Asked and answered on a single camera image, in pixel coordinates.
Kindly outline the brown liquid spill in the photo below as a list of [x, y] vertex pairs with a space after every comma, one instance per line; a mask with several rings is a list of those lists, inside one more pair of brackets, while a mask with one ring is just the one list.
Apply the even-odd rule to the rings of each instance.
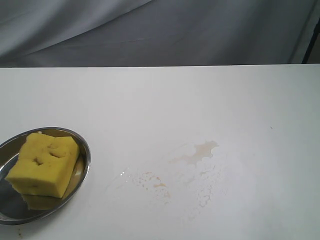
[[151, 210], [199, 211], [220, 193], [223, 153], [214, 140], [185, 143], [167, 152], [140, 155], [116, 176], [106, 193], [120, 205]]

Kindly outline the yellow sponge block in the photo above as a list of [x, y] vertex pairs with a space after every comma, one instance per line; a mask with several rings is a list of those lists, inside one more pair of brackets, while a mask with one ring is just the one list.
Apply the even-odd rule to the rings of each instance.
[[5, 180], [23, 195], [62, 198], [70, 182], [80, 148], [71, 136], [31, 133]]

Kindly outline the grey fabric backdrop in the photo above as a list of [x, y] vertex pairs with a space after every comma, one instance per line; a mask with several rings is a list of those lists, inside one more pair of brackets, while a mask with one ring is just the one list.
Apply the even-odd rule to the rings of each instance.
[[3, 0], [2, 67], [299, 63], [317, 0]]

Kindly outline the round stainless steel pan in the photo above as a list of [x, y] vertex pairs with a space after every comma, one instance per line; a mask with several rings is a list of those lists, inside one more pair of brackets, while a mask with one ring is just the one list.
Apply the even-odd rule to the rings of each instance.
[[[18, 160], [27, 136], [40, 133], [52, 137], [72, 137], [79, 146], [79, 156], [74, 165], [67, 189], [62, 198], [20, 194], [5, 180]], [[61, 127], [42, 127], [20, 133], [0, 145], [0, 223], [21, 225], [44, 218], [65, 205], [79, 190], [91, 165], [87, 142], [76, 132]]]

